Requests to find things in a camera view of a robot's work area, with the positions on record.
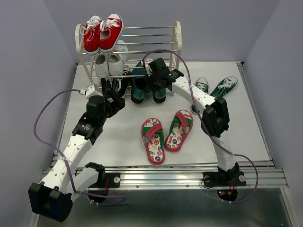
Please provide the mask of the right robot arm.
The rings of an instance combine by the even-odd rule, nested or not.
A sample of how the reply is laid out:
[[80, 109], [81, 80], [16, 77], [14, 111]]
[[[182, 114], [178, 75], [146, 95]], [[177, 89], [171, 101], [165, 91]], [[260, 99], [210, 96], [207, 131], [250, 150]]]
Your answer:
[[231, 152], [229, 141], [229, 113], [226, 100], [216, 99], [191, 82], [188, 66], [185, 65], [187, 77], [178, 69], [170, 70], [162, 58], [142, 61], [147, 76], [144, 77], [152, 91], [167, 88], [180, 95], [195, 106], [203, 131], [213, 142], [217, 156], [218, 180], [222, 184], [229, 184], [239, 172], [234, 154]]

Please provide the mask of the pink patterned sandal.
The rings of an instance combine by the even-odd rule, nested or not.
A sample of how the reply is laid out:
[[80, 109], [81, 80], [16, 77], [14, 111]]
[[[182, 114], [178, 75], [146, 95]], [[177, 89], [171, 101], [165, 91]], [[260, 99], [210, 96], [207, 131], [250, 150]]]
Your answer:
[[164, 143], [165, 149], [169, 152], [179, 152], [191, 132], [193, 124], [193, 116], [188, 110], [182, 109], [177, 111]]
[[142, 140], [149, 162], [160, 165], [165, 160], [164, 133], [161, 122], [157, 118], [149, 118], [142, 124]]

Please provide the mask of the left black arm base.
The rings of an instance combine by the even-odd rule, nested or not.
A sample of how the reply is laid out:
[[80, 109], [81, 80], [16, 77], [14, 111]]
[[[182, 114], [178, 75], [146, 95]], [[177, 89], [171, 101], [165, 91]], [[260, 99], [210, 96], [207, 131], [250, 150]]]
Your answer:
[[121, 174], [108, 173], [102, 164], [89, 162], [76, 175], [76, 189], [86, 195], [90, 203], [97, 206], [112, 206], [125, 200], [123, 196], [110, 196], [110, 188], [119, 188]]

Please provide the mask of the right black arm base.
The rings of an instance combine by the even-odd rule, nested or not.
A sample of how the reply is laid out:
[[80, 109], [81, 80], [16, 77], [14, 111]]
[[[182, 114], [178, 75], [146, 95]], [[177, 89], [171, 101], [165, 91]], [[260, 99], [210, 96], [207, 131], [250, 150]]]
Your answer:
[[236, 172], [232, 177], [223, 172], [203, 172], [201, 186], [206, 189], [216, 188], [219, 199], [235, 203], [238, 197], [237, 187], [247, 185], [246, 178], [242, 171]]

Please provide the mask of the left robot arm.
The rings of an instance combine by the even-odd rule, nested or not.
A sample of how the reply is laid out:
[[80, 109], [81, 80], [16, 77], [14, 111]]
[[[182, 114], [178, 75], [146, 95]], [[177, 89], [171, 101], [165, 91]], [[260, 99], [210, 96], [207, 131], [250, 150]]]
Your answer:
[[32, 211], [58, 222], [67, 219], [80, 195], [88, 196], [90, 203], [103, 206], [104, 201], [111, 197], [110, 186], [119, 186], [114, 178], [120, 174], [107, 176], [101, 164], [89, 162], [77, 176], [73, 173], [102, 133], [106, 120], [125, 107], [125, 99], [112, 91], [109, 92], [111, 101], [96, 91], [78, 92], [88, 99], [86, 112], [73, 129], [64, 151], [49, 145], [60, 154], [60, 158], [40, 183], [32, 183], [28, 189]]

